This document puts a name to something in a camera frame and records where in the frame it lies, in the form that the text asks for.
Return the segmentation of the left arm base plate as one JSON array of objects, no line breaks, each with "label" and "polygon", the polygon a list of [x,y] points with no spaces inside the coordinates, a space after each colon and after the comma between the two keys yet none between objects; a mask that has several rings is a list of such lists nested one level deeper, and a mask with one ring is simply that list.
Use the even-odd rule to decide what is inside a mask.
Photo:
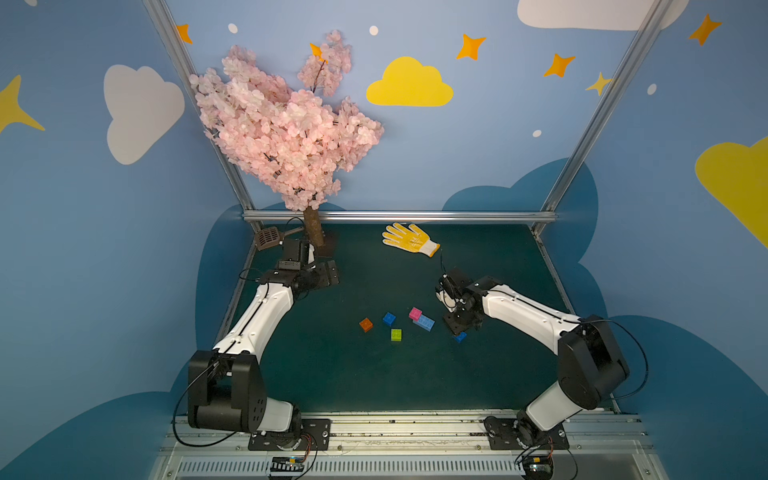
[{"label": "left arm base plate", "polygon": [[252,434],[249,451],[327,451],[331,420],[326,418],[293,419],[284,432]]}]

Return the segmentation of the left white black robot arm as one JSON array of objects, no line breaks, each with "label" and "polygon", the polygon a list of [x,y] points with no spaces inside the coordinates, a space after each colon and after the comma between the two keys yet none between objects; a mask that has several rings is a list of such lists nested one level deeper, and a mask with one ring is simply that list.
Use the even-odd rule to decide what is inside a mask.
[{"label": "left white black robot arm", "polygon": [[283,255],[257,281],[250,305],[210,350],[195,352],[188,365],[188,424],[197,429],[301,438],[297,406],[272,399],[261,373],[266,346],[302,294],[339,283],[333,259],[318,259],[307,240],[283,242]]}]

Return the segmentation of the light blue long lego brick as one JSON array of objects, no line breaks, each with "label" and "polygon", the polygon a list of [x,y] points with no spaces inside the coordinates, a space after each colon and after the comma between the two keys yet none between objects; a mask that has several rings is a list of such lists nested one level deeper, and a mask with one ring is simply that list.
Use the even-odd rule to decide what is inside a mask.
[{"label": "light blue long lego brick", "polygon": [[435,325],[435,321],[425,315],[421,315],[417,320],[414,320],[413,323],[428,332],[430,332]]}]

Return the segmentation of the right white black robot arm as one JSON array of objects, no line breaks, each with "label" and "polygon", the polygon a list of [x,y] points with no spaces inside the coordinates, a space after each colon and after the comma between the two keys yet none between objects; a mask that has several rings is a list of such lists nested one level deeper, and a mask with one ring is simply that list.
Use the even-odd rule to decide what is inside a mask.
[{"label": "right white black robot arm", "polygon": [[583,319],[535,301],[492,277],[471,280],[459,269],[442,274],[436,297],[458,335],[485,318],[499,320],[557,357],[557,380],[518,413],[516,430],[529,443],[581,411],[596,409],[630,376],[605,319]]}]

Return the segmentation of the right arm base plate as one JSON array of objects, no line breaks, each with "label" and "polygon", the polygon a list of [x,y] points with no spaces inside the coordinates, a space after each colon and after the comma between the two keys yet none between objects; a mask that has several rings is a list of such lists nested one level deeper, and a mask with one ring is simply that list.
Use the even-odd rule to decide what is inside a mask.
[{"label": "right arm base plate", "polygon": [[531,421],[511,417],[487,416],[483,427],[492,450],[528,450],[533,447],[568,450],[570,444],[563,424],[544,431]]}]

